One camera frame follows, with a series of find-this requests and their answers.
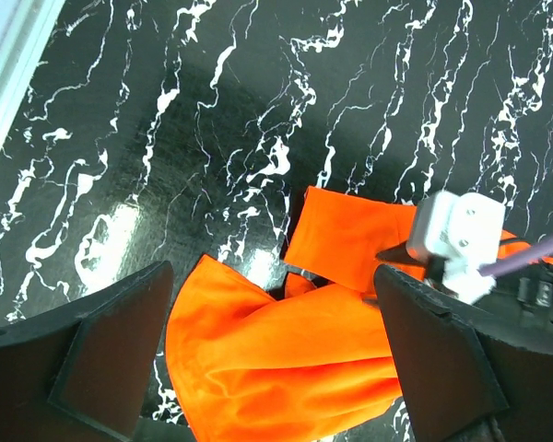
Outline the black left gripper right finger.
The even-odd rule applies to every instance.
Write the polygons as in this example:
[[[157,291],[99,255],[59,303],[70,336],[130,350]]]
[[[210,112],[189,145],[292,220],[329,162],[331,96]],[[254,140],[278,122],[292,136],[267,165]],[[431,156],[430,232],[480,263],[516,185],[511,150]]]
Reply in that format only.
[[[374,283],[417,441],[553,441],[553,333],[391,266]]]

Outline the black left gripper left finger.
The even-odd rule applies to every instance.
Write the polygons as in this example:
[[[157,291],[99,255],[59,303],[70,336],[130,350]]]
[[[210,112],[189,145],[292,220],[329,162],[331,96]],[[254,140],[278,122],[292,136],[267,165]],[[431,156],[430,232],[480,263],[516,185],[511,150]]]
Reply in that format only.
[[[129,441],[171,301],[155,262],[0,327],[0,441]]]

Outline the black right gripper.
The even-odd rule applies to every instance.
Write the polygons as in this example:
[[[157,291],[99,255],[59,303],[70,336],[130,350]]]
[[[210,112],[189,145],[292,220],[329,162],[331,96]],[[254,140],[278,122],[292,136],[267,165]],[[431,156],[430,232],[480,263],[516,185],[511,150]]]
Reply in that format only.
[[[517,302],[522,327],[553,334],[553,264],[538,262],[525,270]]]

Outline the orange t shirt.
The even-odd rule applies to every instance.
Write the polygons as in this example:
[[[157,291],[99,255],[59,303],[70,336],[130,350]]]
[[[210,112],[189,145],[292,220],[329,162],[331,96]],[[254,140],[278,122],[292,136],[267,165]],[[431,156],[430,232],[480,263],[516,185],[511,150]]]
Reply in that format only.
[[[404,400],[375,272],[394,267],[458,300],[441,286],[444,259],[422,263],[406,251],[416,209],[309,188],[279,300],[200,259],[171,311],[165,349],[197,440],[313,441]],[[532,245],[502,229],[498,259],[479,269],[495,285],[469,306],[522,327],[520,279],[538,262],[553,264],[553,235]]]

